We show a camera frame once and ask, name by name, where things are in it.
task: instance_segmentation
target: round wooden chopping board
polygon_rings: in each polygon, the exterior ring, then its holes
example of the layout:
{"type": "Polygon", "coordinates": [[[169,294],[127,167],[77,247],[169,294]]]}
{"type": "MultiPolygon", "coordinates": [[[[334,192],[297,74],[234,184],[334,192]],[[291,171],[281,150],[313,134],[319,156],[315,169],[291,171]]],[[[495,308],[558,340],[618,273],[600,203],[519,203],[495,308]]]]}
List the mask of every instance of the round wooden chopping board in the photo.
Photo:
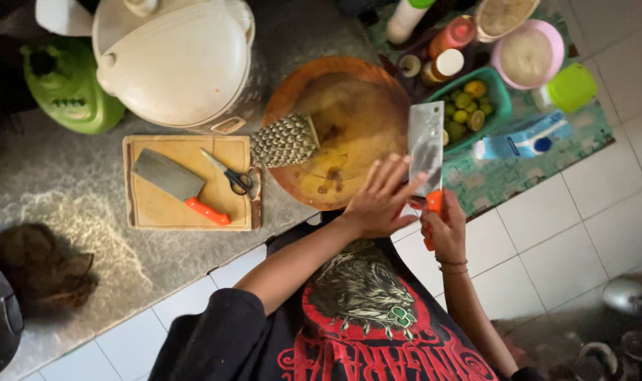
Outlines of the round wooden chopping board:
{"type": "Polygon", "coordinates": [[[382,68],[358,58],[325,57],[291,73],[276,89],[262,126],[290,113],[311,115],[320,152],[306,163],[269,172],[302,204],[340,209],[376,159],[408,148],[410,100],[382,68]]]}

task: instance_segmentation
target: cleaver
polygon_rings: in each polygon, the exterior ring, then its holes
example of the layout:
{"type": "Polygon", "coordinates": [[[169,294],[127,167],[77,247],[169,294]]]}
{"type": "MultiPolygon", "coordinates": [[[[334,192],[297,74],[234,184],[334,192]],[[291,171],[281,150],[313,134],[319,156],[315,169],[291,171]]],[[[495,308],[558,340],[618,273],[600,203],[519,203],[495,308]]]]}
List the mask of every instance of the cleaver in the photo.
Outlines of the cleaver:
{"type": "MultiPolygon", "coordinates": [[[[412,158],[408,177],[412,181],[420,172],[427,174],[412,197],[422,206],[412,206],[426,207],[439,217],[443,211],[444,106],[443,101],[416,104],[408,111],[408,153],[412,158]]],[[[425,245],[429,251],[434,250],[430,240],[425,239],[425,245]]]]}
{"type": "Polygon", "coordinates": [[[215,212],[196,197],[206,181],[187,168],[150,149],[143,149],[133,164],[133,173],[144,178],[165,193],[182,201],[191,210],[220,226],[232,223],[226,214],[215,212]]]}

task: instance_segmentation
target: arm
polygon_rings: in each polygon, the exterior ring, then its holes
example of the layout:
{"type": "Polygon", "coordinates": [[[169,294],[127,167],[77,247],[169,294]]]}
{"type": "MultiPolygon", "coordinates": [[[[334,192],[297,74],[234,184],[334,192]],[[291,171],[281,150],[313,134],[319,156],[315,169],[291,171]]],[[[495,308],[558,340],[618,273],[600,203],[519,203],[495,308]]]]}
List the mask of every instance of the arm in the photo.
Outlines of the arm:
{"type": "Polygon", "coordinates": [[[417,217],[414,216],[394,219],[396,212],[425,180],[421,174],[409,186],[399,189],[409,163],[410,157],[401,158],[397,154],[392,154],[384,163],[373,163],[366,182],[342,216],[269,256],[234,288],[255,294],[262,301],[265,314],[269,315],[353,240],[389,237],[415,222],[417,217]]]}
{"type": "Polygon", "coordinates": [[[434,242],[441,264],[448,314],[460,326],[484,358],[505,376],[517,370],[516,362],[481,307],[467,272],[465,212],[457,197],[444,190],[444,215],[424,212],[422,234],[434,242]]]}

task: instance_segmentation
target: hand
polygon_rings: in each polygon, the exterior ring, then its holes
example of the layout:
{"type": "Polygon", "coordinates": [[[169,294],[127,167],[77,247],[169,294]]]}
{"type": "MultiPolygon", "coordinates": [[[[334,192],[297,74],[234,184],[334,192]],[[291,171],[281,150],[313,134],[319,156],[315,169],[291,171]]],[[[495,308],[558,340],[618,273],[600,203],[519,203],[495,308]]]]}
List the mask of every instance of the hand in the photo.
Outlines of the hand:
{"type": "Polygon", "coordinates": [[[359,229],[360,237],[389,237],[417,220],[416,216],[396,215],[427,177],[421,173],[409,185],[399,187],[409,165],[410,156],[401,157],[395,153],[384,162],[376,160],[373,163],[366,182],[341,216],[359,229]]]}
{"type": "Polygon", "coordinates": [[[446,188],[444,188],[442,215],[443,219],[434,212],[424,211],[420,217],[422,222],[420,232],[434,244],[437,261],[463,263],[467,260],[465,251],[467,217],[455,194],[446,188]]]}

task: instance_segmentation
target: stainless steel countertop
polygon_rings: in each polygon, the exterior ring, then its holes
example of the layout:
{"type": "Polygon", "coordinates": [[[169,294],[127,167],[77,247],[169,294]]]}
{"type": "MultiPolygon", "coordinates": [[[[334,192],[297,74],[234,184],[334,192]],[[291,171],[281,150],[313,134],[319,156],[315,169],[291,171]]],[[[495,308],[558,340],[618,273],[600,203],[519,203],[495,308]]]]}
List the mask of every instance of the stainless steel countertop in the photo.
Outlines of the stainless steel countertop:
{"type": "MultiPolygon", "coordinates": [[[[358,22],[343,19],[333,1],[253,0],[250,5],[257,23],[255,46],[273,86],[321,56],[377,61],[358,22]]],[[[24,113],[21,126],[24,134],[0,133],[0,230],[20,222],[48,225],[80,251],[96,255],[99,286],[84,307],[60,321],[26,321],[18,353],[0,380],[21,379],[316,213],[266,172],[259,230],[132,230],[125,216],[121,141],[131,134],[177,131],[127,113],[106,134],[81,135],[40,110],[24,113]]]]}

